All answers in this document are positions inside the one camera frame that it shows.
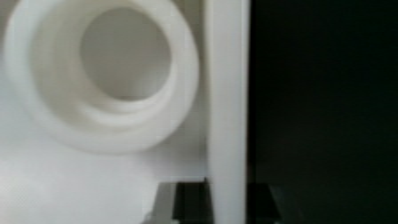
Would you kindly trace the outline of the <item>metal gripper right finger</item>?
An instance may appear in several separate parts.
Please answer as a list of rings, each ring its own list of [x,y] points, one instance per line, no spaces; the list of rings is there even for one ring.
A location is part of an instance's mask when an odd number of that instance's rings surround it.
[[[247,190],[247,224],[281,224],[282,217],[268,185],[250,183]]]

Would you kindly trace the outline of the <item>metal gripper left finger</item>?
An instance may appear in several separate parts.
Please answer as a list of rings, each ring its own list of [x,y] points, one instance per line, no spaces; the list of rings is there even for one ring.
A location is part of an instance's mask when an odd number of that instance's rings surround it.
[[[213,224],[206,182],[160,184],[147,224]]]

